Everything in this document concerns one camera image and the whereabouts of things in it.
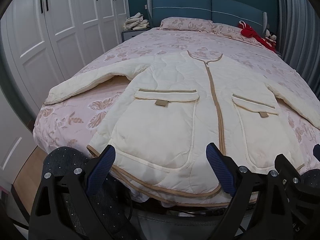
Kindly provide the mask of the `cream quilted jacket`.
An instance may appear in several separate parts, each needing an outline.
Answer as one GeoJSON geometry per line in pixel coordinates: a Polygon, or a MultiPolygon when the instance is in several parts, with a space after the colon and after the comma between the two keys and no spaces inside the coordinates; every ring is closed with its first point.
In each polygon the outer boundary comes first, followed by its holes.
{"type": "Polygon", "coordinates": [[[130,83],[87,147],[99,155],[113,146],[112,174],[168,204],[218,207],[231,201],[208,163],[210,143],[252,172],[268,173],[279,154],[302,168],[303,154],[278,100],[319,127],[319,109],[294,92],[225,55],[204,61],[188,51],[79,74],[52,88],[45,104],[65,101],[117,75],[130,83]]]}

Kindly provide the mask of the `pile of cream clothes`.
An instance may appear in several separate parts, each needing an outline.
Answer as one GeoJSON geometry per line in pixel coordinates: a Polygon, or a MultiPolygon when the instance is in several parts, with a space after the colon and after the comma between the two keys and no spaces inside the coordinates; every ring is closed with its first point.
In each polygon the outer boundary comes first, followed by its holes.
{"type": "Polygon", "coordinates": [[[129,30],[144,30],[150,27],[148,20],[144,19],[144,16],[138,12],[134,16],[128,18],[123,26],[123,31],[129,30]]]}

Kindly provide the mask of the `dark speckled trousers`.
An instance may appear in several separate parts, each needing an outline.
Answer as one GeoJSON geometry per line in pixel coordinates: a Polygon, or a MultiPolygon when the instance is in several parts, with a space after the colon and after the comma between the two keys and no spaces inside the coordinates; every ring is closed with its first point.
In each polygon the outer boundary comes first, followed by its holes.
{"type": "MultiPolygon", "coordinates": [[[[53,150],[44,160],[42,176],[51,171],[55,176],[64,176],[77,164],[84,167],[88,159],[80,151],[70,147],[53,150]]],[[[110,173],[97,194],[90,196],[89,202],[111,239],[139,239],[140,235],[131,224],[131,214],[126,213],[130,204],[128,189],[110,173]]]]}

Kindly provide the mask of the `small dolls on nightstand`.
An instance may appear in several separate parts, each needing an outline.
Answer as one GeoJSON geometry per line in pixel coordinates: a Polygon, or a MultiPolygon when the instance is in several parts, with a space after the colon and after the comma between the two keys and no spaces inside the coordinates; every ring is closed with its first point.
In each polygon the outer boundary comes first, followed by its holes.
{"type": "Polygon", "coordinates": [[[271,32],[268,29],[266,29],[266,31],[265,31],[265,39],[270,41],[270,42],[272,42],[272,43],[276,43],[277,36],[273,32],[271,32]]]}

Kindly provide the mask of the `red plush toy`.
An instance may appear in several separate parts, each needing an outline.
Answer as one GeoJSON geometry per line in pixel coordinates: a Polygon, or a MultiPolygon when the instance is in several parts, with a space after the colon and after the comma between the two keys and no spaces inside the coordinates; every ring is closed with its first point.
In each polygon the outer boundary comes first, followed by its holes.
{"type": "Polygon", "coordinates": [[[238,27],[241,29],[240,33],[246,38],[254,38],[265,48],[276,52],[275,48],[264,38],[262,38],[250,25],[246,24],[244,21],[239,21],[238,27]]]}

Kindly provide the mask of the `blue grey curtain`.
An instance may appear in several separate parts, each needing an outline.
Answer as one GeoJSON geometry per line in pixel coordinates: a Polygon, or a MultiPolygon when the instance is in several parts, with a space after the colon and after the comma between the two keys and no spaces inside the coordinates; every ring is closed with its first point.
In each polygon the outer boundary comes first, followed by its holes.
{"type": "Polygon", "coordinates": [[[319,97],[319,16],[309,0],[278,0],[282,59],[319,97]]]}

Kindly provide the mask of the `right pink floral pillow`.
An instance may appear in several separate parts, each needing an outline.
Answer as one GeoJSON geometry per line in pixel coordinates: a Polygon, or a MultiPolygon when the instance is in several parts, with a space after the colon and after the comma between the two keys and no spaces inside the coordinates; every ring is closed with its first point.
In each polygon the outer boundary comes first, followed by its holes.
{"type": "Polygon", "coordinates": [[[241,34],[242,29],[222,23],[213,23],[212,32],[216,35],[247,41],[249,38],[241,34]]]}

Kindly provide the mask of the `pink floral pillow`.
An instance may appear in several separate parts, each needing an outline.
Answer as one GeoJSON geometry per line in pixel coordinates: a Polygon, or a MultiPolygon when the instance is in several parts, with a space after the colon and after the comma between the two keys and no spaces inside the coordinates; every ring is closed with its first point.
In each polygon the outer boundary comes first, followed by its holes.
{"type": "Polygon", "coordinates": [[[161,20],[159,27],[164,30],[201,31],[210,33],[213,29],[213,22],[200,18],[168,17],[161,20]]]}
{"type": "Polygon", "coordinates": [[[222,23],[213,23],[212,32],[216,35],[247,41],[249,38],[241,34],[242,29],[222,23]]]}

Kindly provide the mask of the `white wardrobe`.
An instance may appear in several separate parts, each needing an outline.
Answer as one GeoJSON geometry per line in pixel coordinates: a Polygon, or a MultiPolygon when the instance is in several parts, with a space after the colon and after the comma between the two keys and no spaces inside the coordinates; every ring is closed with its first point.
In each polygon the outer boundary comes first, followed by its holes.
{"type": "Polygon", "coordinates": [[[121,43],[127,0],[12,0],[1,19],[9,71],[37,113],[49,90],[121,43]]]}

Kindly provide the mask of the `blue bedside table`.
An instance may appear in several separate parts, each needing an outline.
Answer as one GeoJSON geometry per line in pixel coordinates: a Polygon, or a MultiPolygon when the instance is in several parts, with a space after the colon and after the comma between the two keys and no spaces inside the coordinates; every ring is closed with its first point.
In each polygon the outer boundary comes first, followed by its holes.
{"type": "Polygon", "coordinates": [[[123,31],[121,33],[121,39],[122,42],[125,42],[141,33],[144,33],[145,31],[150,30],[150,28],[146,28],[146,29],[142,29],[142,30],[127,30],[127,31],[123,31]]]}

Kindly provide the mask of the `left pink floral pillow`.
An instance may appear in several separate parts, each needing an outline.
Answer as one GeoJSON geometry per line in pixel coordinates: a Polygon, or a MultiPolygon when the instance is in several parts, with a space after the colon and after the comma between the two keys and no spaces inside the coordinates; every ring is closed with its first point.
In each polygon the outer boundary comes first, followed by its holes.
{"type": "Polygon", "coordinates": [[[213,29],[213,22],[200,18],[168,17],[161,20],[159,27],[164,30],[201,31],[210,33],[213,29]]]}

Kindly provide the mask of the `blue upholstered headboard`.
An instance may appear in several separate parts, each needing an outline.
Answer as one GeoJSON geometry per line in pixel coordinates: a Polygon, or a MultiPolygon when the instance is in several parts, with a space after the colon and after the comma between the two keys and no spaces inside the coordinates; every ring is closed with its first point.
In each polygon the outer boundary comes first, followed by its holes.
{"type": "Polygon", "coordinates": [[[168,17],[187,17],[235,27],[244,21],[261,36],[268,28],[266,12],[234,0],[147,0],[146,6],[152,27],[168,17]]]}

